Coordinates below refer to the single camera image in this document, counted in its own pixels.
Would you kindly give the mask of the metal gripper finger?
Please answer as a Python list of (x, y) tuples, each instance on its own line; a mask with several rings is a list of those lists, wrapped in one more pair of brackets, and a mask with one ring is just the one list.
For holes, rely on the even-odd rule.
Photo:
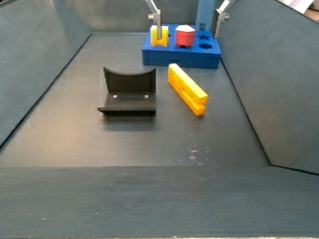
[(158, 39), (162, 39), (162, 12), (156, 6), (154, 0), (144, 0), (151, 13), (148, 14), (148, 19), (156, 24), (158, 26)]
[(224, 0), (220, 7), (216, 9), (216, 30), (215, 37), (219, 37), (220, 25), (230, 17), (228, 10), (231, 8), (234, 0)]

